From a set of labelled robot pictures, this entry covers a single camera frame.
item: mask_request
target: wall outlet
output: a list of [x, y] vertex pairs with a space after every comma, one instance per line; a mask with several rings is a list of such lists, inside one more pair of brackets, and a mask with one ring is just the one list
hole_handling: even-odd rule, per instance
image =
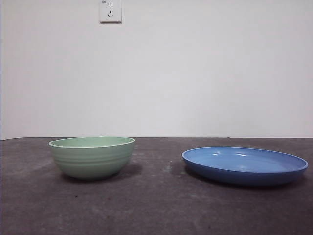
[[102, 0], [99, 3], [100, 22], [122, 22], [121, 0]]

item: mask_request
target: wall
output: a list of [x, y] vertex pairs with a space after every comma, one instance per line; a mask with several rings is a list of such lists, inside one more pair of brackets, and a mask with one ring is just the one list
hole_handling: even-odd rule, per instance
[[3, 0], [1, 137], [313, 137], [313, 1]]

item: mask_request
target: green bowl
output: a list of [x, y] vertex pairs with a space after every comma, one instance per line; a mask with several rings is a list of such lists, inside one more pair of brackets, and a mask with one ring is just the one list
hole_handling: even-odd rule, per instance
[[106, 178], [129, 161], [135, 140], [128, 137], [78, 137], [49, 143], [53, 159], [66, 175], [83, 180]]

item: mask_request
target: dark table surface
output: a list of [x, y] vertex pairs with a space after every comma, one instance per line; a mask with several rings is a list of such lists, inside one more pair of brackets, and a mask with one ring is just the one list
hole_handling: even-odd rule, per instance
[[136, 138], [111, 178], [79, 181], [54, 165], [49, 141], [1, 141], [2, 235], [313, 235], [313, 167], [272, 188], [220, 184], [186, 169], [181, 153], [242, 146], [313, 163], [309, 138]]

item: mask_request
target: blue plate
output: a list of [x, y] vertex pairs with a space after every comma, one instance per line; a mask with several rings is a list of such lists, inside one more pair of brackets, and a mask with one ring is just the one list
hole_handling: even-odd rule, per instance
[[272, 186], [298, 179], [308, 163], [294, 155], [236, 147], [195, 148], [182, 157], [194, 172], [225, 183]]

